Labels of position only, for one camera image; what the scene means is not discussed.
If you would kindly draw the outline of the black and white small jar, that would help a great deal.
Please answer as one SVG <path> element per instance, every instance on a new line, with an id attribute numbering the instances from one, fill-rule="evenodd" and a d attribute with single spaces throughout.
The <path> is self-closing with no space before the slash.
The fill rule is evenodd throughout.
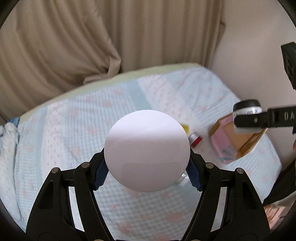
<path id="1" fill-rule="evenodd" d="M 237 134 L 260 133 L 268 128 L 267 113 L 257 99 L 237 102 L 233 106 L 234 131 Z"/>

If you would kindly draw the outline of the large white lid jar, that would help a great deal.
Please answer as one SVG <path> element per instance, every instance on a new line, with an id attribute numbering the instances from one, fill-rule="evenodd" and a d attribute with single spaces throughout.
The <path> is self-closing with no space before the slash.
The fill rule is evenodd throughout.
<path id="1" fill-rule="evenodd" d="M 171 186 L 184 173 L 190 152 L 181 124 L 155 110 L 125 115 L 110 129 L 104 144 L 111 175 L 123 186 L 139 192 Z"/>

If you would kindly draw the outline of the white pill bottle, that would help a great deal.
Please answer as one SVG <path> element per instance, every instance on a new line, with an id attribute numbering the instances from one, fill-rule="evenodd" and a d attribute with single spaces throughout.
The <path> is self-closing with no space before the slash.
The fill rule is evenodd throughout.
<path id="1" fill-rule="evenodd" d="M 178 180 L 174 183 L 174 185 L 181 185 L 184 186 L 189 181 L 189 177 L 187 175 L 187 172 L 185 171 L 182 173 L 181 177 L 178 178 Z"/>

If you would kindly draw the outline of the yellow tape roll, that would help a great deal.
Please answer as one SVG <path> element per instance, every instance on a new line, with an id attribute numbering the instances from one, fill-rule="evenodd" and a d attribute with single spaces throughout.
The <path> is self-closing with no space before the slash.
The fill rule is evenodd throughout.
<path id="1" fill-rule="evenodd" d="M 184 129 L 184 131 L 186 132 L 186 134 L 188 135 L 189 134 L 189 131 L 190 131 L 190 128 L 189 128 L 189 126 L 188 125 L 186 125 L 186 124 L 181 124 L 181 126 L 182 126 L 182 128 Z"/>

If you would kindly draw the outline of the cardboard box with pink lining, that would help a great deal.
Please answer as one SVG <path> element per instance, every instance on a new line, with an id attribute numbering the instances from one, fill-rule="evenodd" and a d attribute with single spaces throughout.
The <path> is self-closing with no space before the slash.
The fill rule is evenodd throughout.
<path id="1" fill-rule="evenodd" d="M 236 133 L 232 113 L 220 118 L 208 134 L 211 144 L 222 164 L 230 164 L 251 152 L 266 129 L 258 133 Z"/>

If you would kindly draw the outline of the blue checkered floral bedsheet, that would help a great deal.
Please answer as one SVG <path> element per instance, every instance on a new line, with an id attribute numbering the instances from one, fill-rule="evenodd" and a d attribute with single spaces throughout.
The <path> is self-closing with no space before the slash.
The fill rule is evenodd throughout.
<path id="1" fill-rule="evenodd" d="M 266 240 L 281 170 L 222 137 L 237 96 L 203 67 L 92 83 L 1 126 L 5 240 Z"/>

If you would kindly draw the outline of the red jar with silver lid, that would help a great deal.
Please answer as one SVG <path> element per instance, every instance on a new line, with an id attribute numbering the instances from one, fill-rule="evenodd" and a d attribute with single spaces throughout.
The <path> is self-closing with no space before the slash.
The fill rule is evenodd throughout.
<path id="1" fill-rule="evenodd" d="M 197 132 L 191 133 L 188 136 L 188 139 L 191 148 L 195 148 L 203 140 L 203 138 Z"/>

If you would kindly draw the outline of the crumpled light blue cloth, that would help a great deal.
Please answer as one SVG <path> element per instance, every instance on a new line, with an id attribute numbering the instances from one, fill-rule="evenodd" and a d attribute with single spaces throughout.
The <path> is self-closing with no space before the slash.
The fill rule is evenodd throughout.
<path id="1" fill-rule="evenodd" d="M 18 124 L 20 118 L 9 120 L 1 126 L 1 158 L 10 159 L 16 152 L 19 142 Z"/>

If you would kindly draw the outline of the beige curtain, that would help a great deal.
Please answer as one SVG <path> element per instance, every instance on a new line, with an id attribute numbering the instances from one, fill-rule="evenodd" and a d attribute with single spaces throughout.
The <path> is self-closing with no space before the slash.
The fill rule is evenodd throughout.
<path id="1" fill-rule="evenodd" d="M 1 123 L 118 73 L 209 66 L 224 1 L 1 1 Z"/>

